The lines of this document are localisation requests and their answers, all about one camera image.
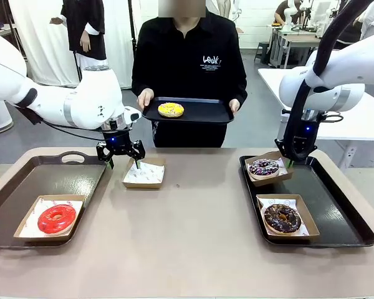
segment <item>shirt collar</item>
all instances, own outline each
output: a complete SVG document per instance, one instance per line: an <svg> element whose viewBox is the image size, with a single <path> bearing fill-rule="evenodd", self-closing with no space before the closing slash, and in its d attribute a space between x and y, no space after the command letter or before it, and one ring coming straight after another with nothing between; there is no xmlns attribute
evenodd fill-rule
<svg viewBox="0 0 374 299"><path fill-rule="evenodd" d="M199 20L197 27L204 30L205 32L209 34L213 33L211 13L209 12L208 8L206 8L205 17L202 17ZM161 25L161 33L167 34L174 30L177 30L177 29L175 27L175 24L173 23L173 19L171 17L164 17L163 23Z"/></svg>

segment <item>black tray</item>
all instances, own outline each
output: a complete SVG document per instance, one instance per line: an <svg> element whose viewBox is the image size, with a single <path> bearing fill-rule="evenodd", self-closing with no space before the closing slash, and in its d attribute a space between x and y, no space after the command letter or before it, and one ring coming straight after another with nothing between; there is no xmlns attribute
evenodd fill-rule
<svg viewBox="0 0 374 299"><path fill-rule="evenodd" d="M69 155L81 156L83 162L63 162L62 158ZM99 161L96 156L87 156L75 151L58 156L31 158L0 190L0 248L57 247L69 242L106 167L107 164ZM62 194L87 196L68 240L25 242L13 237L38 196Z"/></svg>
<svg viewBox="0 0 374 299"><path fill-rule="evenodd" d="M273 245L335 248L374 246L374 233L316 158L294 163L288 181L255 187L249 179L245 160L239 158L263 238ZM269 240L256 195L299 194L311 213L320 236L315 240Z"/></svg>
<svg viewBox="0 0 374 299"><path fill-rule="evenodd" d="M164 103L177 103L184 107L185 112L178 118L163 117L158 107ZM143 111L143 116L151 121L175 121L178 123L202 123L225 125L234 120L231 109L220 100L200 98L154 98L150 106Z"/></svg>

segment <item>tray rim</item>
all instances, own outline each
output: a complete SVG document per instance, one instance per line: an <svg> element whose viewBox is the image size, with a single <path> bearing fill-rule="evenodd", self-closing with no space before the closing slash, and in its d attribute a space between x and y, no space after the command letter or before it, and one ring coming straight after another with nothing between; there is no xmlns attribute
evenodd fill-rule
<svg viewBox="0 0 374 299"><path fill-rule="evenodd" d="M229 115L230 120L226 122L221 122L221 123L211 123L208 121L190 121L190 120L181 120L178 118L161 118L159 119L154 119L154 118L148 118L147 113L152 105L152 103L157 102L157 101L162 101L162 102L190 102L190 103L196 103L196 102L201 102L201 103L213 103L213 104L221 104L224 105L226 108L226 111ZM155 97L151 103L144 108L143 117L147 120L150 121L160 121L160 122L177 122L177 123L195 123L195 124L207 124L207 125L227 125L231 122L234 121L234 114L232 113L231 109L228 109L227 105L223 103L221 100L215 100L215 99L208 99L208 98L175 98L175 97Z"/></svg>
<svg viewBox="0 0 374 299"><path fill-rule="evenodd" d="M259 218L258 216L258 213L256 211L256 206L255 206L255 203L254 203L254 198L252 196L252 193L250 192L250 189L249 189L249 178L248 178L248 174L247 174L247 171L244 169L245 167L245 160L247 158L251 158L251 157L254 157L254 156L241 156L239 157L239 162L240 162L240 165L241 165L241 171L243 172L243 175L244 175L244 179L245 179L245 185L247 187L247 191L249 193L249 197L251 198L251 203L252 203L252 206L254 208L254 211L255 211L255 216L256 216L256 219L258 221L258 224L259 224L259 228L260 228L260 231L261 231L261 235L263 236L263 239L266 240L269 244L271 245L274 245L274 246L281 246L281 247L306 247L306 248L313 248L313 249L329 249L329 248L363 248L363 247L373 247L374 246L374 243L372 244L361 244L361 245L356 245L356 244L350 244L350 245L342 245L342 244L334 244L334 245L321 245L321 244L317 244L317 245L310 245L310 244L279 244L279 243L275 243L273 242L273 240L269 240L267 237L266 237L266 233L264 232L264 223L263 221L261 221L261 219ZM322 164L321 162L319 161L319 159L317 159L316 157L312 157L312 156L309 156L309 159L312 159L312 161L317 161L321 167ZM339 188L338 184L333 180L333 178L330 176L330 179L335 183L335 185ZM347 200L349 201L352 209L354 211L356 211L356 213L362 218L362 221L367 225L368 229L371 231L371 233L374 235L374 231L372 230L372 228L368 225L368 223L366 222L366 220L362 217L362 215L357 211L357 209L355 208L355 206L350 202L349 198L347 197Z"/></svg>
<svg viewBox="0 0 374 299"><path fill-rule="evenodd" d="M101 166L102 167L102 171L100 172L100 177L99 179L97 180L97 182L94 184L94 188L93 188L93 193L90 195L90 196L86 196L86 199L84 201L84 204L79 212L79 216L78 216L78 219L77 219L77 222L74 224L74 228L72 229L73 231L71 232L71 234L69 235L69 240L67 241L64 241L63 244L59 244L59 245L22 245L22 246L18 246L18 245L15 245L15 246L11 246L11 245L7 245L7 246L3 246L3 245L0 245L0 249L8 249L8 250L25 250L25 249L52 249L52 248L60 248L60 247L63 247L65 245L67 245L74 237L77 229L79 228L79 224L80 224L80 221L82 220L83 218L83 215L84 215L84 212L85 210L88 208L89 204L90 204L90 201L91 201L91 198L93 197L94 195L94 192L99 184L99 182L101 181L102 177L103 177L103 174L105 172L105 170L107 169L107 166L108 166L108 163L104 162L104 161L100 161L98 160L97 156L94 156L94 155L91 155L91 154L87 154L87 153L83 153L81 151L74 151L74 150L69 150L69 151L64 151L63 153L59 153L59 154L53 154L53 155L47 155L47 154L38 154L38 155L34 155L33 152L34 151L38 151L39 149L41 148L34 148L34 149L30 149L29 151L27 151L25 154L23 154L12 166L11 168L14 168L14 172L12 175L9 175L9 170L6 172L6 174L0 179L0 181L4 182L4 183L1 183L0 184L0 192L3 190L3 188L5 188L10 182L11 180L17 175L19 174L19 172L24 168L26 167L30 162L31 163L34 163L33 159L41 159L41 158L48 158L48 159L62 159L63 157L66 157L66 156L73 156L73 155L76 155L76 156L82 156L85 158L85 160L83 162L77 162L77 161L69 161L69 162L63 162L62 164L64 165L97 165L97 166ZM39 164L38 166L40 165L59 165L58 163L42 163L42 164Z"/></svg>

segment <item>stool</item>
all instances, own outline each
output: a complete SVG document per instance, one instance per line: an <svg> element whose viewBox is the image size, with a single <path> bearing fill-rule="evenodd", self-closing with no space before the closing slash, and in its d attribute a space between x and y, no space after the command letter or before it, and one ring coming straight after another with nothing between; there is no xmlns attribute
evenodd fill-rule
<svg viewBox="0 0 374 299"><path fill-rule="evenodd" d="M267 50L269 48L270 43L269 42L260 42L256 49L256 54L254 61L259 57L261 59L261 63L266 64L265 57L267 54ZM259 48L262 48L262 54L258 54Z"/></svg>

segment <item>white wall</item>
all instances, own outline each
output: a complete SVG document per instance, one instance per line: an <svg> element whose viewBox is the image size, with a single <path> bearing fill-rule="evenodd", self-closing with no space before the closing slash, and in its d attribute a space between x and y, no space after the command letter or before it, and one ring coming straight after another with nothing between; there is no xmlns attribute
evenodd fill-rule
<svg viewBox="0 0 374 299"><path fill-rule="evenodd" d="M319 2L338 0L314 0L314 9ZM240 0L242 14L236 24L244 33L240 35L240 48L256 49L259 42L269 41L274 13L282 0ZM140 0L143 22L158 16L158 0Z"/></svg>

